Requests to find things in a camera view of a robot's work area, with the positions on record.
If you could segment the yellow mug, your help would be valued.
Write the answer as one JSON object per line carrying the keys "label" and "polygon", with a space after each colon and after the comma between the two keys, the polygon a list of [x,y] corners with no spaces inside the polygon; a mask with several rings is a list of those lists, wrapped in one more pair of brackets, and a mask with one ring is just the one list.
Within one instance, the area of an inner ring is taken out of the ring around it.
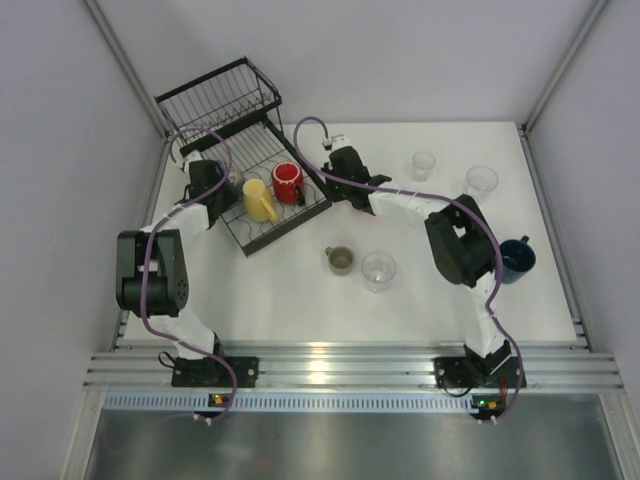
{"label": "yellow mug", "polygon": [[279,221],[275,203],[266,184],[260,179],[247,180],[242,188],[242,202],[248,216],[256,222]]}

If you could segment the red mug black handle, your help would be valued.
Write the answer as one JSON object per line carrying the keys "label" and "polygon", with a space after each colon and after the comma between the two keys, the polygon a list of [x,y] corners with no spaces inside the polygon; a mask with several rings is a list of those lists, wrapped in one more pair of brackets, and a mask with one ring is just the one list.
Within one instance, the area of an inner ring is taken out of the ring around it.
{"label": "red mug black handle", "polygon": [[304,178],[300,166],[294,162],[281,162],[272,172],[272,187],[276,199],[287,205],[305,206]]}

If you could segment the black wire dish rack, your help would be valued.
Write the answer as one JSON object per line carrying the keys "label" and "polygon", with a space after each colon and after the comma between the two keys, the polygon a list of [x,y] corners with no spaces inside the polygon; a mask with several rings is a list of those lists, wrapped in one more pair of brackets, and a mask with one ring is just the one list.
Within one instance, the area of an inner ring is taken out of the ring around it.
{"label": "black wire dish rack", "polygon": [[[197,150],[203,159],[235,165],[245,181],[260,179],[266,185],[272,183],[271,172],[277,164],[301,163],[284,133],[281,94],[246,57],[159,95],[155,101],[175,137],[173,161]],[[302,174],[306,205],[277,203],[277,223],[253,221],[242,197],[217,218],[245,255],[258,252],[330,207],[319,176],[309,168],[303,168]]]}

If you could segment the blue ceramic jug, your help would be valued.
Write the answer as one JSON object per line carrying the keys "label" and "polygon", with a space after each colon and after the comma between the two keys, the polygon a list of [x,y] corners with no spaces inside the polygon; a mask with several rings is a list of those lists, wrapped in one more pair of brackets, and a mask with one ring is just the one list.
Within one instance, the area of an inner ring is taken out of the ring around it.
{"label": "blue ceramic jug", "polygon": [[235,166],[221,163],[223,173],[227,175],[225,189],[229,194],[233,194],[235,199],[239,201],[242,197],[242,188],[245,183],[245,177],[242,172]]}

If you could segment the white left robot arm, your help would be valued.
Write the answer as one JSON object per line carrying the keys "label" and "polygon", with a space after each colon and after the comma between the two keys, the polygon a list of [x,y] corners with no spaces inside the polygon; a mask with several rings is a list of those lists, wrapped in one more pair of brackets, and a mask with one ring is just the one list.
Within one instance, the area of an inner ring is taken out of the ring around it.
{"label": "white left robot arm", "polygon": [[208,231],[237,200],[231,169],[215,160],[188,160],[184,197],[155,223],[121,232],[116,249],[116,300],[143,321],[150,333],[170,341],[161,352],[179,388],[253,388],[259,359],[228,356],[219,336],[188,306],[190,285],[185,248]]}

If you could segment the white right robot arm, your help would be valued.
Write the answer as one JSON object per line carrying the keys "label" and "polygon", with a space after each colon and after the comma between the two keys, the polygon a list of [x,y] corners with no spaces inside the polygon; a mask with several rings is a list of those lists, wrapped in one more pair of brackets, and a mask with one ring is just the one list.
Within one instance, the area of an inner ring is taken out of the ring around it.
{"label": "white right robot arm", "polygon": [[492,303],[504,283],[504,261],[496,236],[476,201],[403,189],[385,175],[372,175],[358,152],[339,136],[324,142],[321,167],[329,198],[377,217],[393,218],[424,232],[435,267],[450,284],[466,289],[471,311],[465,322],[464,355],[437,359],[443,390],[504,388],[505,369],[515,371],[514,392],[526,385],[521,349],[497,319]]}

